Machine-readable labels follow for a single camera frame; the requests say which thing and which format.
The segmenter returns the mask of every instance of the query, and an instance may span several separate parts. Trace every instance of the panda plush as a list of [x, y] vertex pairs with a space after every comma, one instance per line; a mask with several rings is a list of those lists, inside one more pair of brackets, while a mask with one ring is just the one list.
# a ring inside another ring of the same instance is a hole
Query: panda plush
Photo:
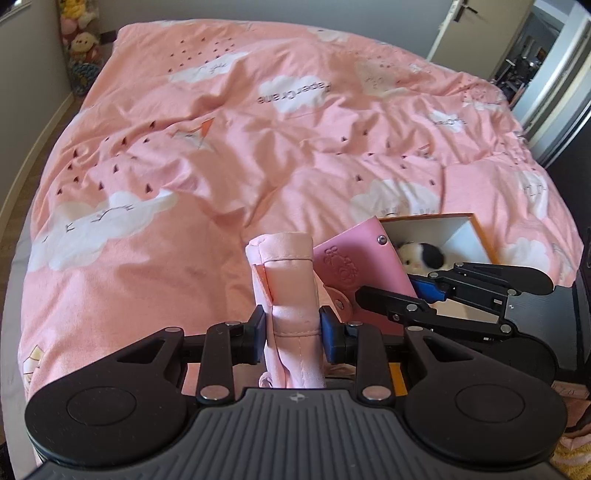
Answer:
[[407, 274], [427, 276], [435, 270], [447, 270], [445, 255], [434, 245], [416, 242], [398, 246], [398, 257]]

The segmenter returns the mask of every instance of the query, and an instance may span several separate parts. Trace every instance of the white baseboard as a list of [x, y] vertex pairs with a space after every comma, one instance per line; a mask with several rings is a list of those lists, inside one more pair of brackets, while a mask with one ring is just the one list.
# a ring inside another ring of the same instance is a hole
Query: white baseboard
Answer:
[[10, 219], [12, 209], [17, 202], [18, 195], [21, 193], [22, 186], [25, 184], [25, 180], [27, 179], [31, 168], [35, 163], [35, 160], [39, 156], [39, 153], [41, 153], [41, 149], [47, 140], [49, 140], [51, 132], [53, 132], [54, 128], [57, 127], [57, 124], [60, 122], [61, 118], [64, 116], [73, 102], [74, 95], [70, 93], [61, 103], [60, 107], [56, 110], [56, 113], [53, 114], [49, 120], [49, 123], [39, 134], [39, 137], [37, 137], [37, 140], [35, 140], [35, 143], [29, 150], [25, 161], [22, 163], [21, 168], [18, 171], [16, 178], [12, 182], [10, 190], [8, 191], [8, 195], [4, 199], [2, 209], [0, 209], [0, 239], [4, 236], [4, 230], [6, 230], [6, 225]]

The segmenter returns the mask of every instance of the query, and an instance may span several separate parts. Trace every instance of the white door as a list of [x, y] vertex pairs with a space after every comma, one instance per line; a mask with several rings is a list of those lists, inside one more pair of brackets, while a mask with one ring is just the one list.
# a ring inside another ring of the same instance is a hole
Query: white door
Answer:
[[534, 0], [454, 0], [428, 60], [489, 80], [517, 39]]

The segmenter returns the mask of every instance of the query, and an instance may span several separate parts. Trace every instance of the pink duvet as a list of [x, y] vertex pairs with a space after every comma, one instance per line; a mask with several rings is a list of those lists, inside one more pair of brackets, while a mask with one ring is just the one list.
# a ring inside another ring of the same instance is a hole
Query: pink duvet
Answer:
[[246, 320], [263, 233], [475, 212], [503, 262], [569, 285], [582, 245], [520, 135], [497, 88], [367, 38], [125, 27], [34, 202], [28, 395], [162, 327]]

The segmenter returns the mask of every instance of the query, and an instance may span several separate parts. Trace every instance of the pink leather wallet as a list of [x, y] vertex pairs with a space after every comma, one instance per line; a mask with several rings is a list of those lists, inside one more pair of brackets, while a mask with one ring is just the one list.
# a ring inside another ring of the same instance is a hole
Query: pink leather wallet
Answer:
[[401, 325], [368, 312], [355, 302], [355, 292], [363, 285], [417, 296], [376, 217], [315, 247], [314, 270], [324, 283], [341, 321], [371, 323], [384, 334], [402, 335]]

